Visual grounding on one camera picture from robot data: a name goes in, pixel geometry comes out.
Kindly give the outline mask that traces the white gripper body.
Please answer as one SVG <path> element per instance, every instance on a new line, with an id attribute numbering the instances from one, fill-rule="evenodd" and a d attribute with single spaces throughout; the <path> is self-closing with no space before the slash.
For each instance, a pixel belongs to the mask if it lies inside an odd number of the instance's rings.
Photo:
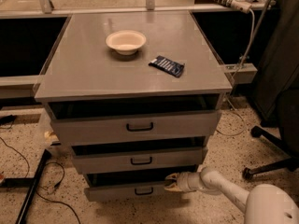
<path id="1" fill-rule="evenodd" d="M 183 172 L 177 177 L 177 186 L 183 192 L 198 191 L 202 185 L 199 173 Z"/>

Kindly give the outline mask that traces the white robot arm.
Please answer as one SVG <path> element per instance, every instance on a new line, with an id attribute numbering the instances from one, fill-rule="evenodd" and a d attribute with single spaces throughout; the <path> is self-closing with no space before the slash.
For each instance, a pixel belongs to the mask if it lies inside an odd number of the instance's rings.
<path id="1" fill-rule="evenodd" d="M 168 191 L 223 194 L 244 214 L 244 224 L 299 224 L 299 207 L 283 189 L 261 184 L 247 191 L 209 167 L 200 172 L 168 175 L 164 188 Z"/>

